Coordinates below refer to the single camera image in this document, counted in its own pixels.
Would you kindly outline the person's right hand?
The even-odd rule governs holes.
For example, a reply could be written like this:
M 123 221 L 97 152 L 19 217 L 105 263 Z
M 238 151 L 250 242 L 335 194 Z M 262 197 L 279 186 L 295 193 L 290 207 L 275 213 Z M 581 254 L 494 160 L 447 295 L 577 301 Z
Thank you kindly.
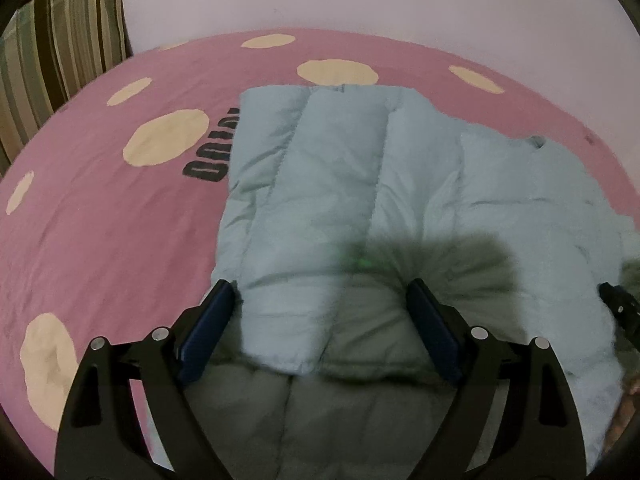
M 635 374 L 625 382 L 624 393 L 620 398 L 620 403 L 605 435 L 603 456 L 608 454 L 608 452 L 612 450 L 612 447 L 616 445 L 616 442 L 620 440 L 620 437 L 634 417 L 634 414 L 638 411 L 639 391 L 640 378 L 638 374 Z

